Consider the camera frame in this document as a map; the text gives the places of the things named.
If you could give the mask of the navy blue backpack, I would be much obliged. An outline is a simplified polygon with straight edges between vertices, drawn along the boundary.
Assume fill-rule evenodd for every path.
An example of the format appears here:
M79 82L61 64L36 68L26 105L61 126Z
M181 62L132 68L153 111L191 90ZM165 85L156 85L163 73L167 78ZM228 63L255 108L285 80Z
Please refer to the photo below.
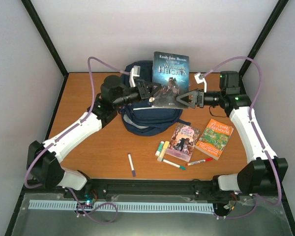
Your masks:
M140 60L126 66L122 75L108 76L100 87L100 93L92 96L87 111L96 115L104 128L120 114L126 130L138 136L155 136L176 123L190 125L180 119L181 109L155 108L142 101L126 101L125 90L130 88L129 75L133 66L140 66L140 76L135 80L152 82L152 61Z

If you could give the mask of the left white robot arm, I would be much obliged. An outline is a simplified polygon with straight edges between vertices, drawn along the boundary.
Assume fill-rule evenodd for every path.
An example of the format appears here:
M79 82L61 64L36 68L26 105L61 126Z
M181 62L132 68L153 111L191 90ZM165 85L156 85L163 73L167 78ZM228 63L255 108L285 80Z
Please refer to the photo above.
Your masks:
M63 168L65 157L90 135L100 131L118 114L118 108L148 100L161 89L161 84L137 79L133 87L127 87L116 75L105 78L100 93L94 95L92 104L83 115L58 135L29 146L27 174L38 184L33 188L52 189L57 186L74 189L82 198L92 194L89 178L81 171Z

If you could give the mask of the dark Wuthering Heights book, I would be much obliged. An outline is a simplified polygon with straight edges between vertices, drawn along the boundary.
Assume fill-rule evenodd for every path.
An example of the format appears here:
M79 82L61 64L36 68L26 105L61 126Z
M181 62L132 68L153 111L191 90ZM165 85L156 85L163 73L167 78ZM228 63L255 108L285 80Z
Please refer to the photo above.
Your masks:
M177 96L189 92L189 56L155 51L152 81L162 88L155 93L152 106L167 109L186 109Z

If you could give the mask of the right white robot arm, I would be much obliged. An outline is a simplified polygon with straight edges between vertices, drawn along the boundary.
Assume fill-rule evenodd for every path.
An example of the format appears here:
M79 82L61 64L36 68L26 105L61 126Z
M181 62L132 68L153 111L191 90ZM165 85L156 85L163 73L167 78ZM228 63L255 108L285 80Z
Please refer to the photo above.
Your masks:
M282 197L282 180L288 163L279 158L270 147L255 117L252 102L240 92L239 74L235 71L220 73L219 91L195 89L177 96L177 102L191 108L219 106L234 124L245 149L247 165L237 174L217 177L221 191Z

